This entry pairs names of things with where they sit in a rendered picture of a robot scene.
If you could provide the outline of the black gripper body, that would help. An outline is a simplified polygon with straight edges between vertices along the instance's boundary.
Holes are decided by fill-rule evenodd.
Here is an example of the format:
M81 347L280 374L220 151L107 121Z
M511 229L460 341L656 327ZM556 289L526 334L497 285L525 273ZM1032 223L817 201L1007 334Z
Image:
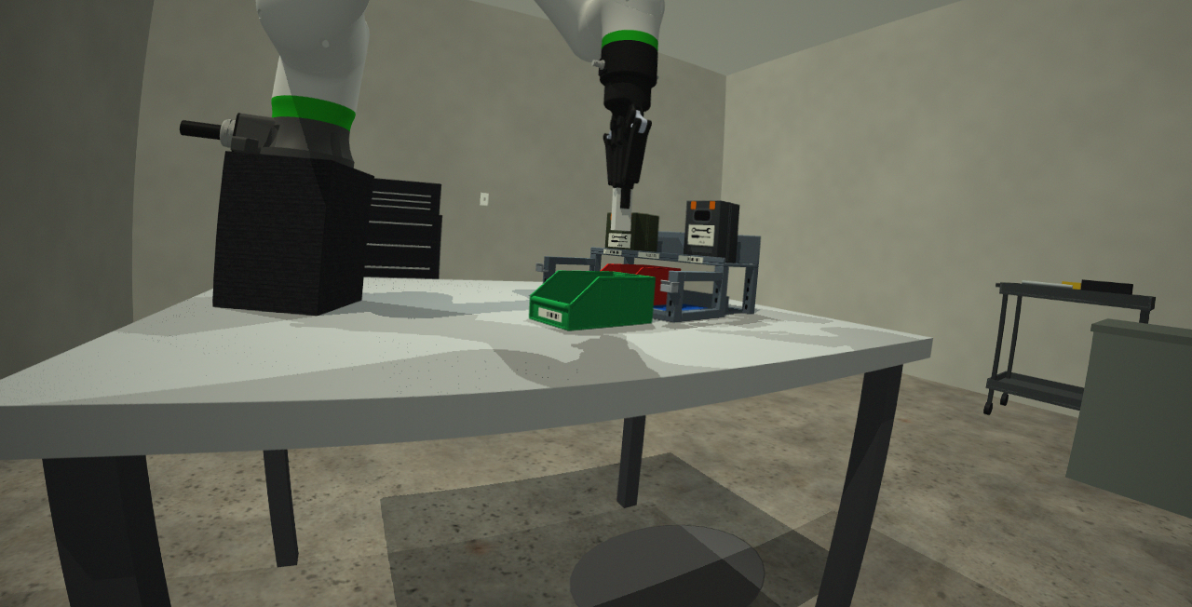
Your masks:
M604 86L603 105L611 111L611 119L616 120L617 114L625 116L623 140L629 140L637 110L640 114L650 110L651 87L634 78L617 78Z

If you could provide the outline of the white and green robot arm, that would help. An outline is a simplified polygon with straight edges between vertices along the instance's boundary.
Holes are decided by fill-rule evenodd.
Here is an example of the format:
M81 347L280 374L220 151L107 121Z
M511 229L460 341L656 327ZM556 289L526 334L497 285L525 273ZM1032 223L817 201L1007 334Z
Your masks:
M600 67L602 85L634 78L654 87L664 0L534 2L575 55ZM221 125L184 120L180 134L221 140L231 151L319 157L353 169L349 134L370 48L364 17L368 5L370 0L256 0L265 33L279 52L272 116L236 114L235 122Z

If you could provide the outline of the red bin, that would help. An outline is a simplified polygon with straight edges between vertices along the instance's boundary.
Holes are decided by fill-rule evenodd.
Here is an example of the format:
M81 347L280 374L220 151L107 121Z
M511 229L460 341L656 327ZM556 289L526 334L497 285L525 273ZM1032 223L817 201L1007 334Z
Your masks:
M607 264L607 266L601 271L629 273L629 275L656 277L653 305L659 305L668 304L668 292L660 291L660 280L668 280L669 271L681 270L663 266L646 266L646 264Z

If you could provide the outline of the green bin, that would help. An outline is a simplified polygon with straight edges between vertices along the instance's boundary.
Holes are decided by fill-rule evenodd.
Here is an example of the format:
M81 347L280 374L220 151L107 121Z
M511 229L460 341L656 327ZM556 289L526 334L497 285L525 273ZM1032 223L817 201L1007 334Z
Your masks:
M565 330L650 324L656 277L614 271L561 271L533 298L533 321Z

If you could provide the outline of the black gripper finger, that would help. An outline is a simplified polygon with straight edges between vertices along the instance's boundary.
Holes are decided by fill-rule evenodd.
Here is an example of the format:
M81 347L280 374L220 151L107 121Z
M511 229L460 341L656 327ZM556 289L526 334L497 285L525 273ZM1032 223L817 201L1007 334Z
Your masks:
M646 145L652 122L644 119L640 111L637 110L635 119L633 124L631 124L629 140L623 140L623 122L625 116L619 114L616 120L616 141L617 144L620 144L620 154L617 154L617 178L616 182L611 182L613 187L616 187L613 230L631 231L631 188L633 188L634 184L639 182L640 176L642 176L644 147ZM627 145L629 148L627 148Z
M607 154L607 179L608 184L616 182L617 178L617 154L620 154L620 145L616 143L617 126L616 120L610 122L610 132L603 134L603 141L606 144ZM611 184L613 186L613 184ZM613 187L613 200L611 200L611 230L614 221L614 204L615 204L615 188Z

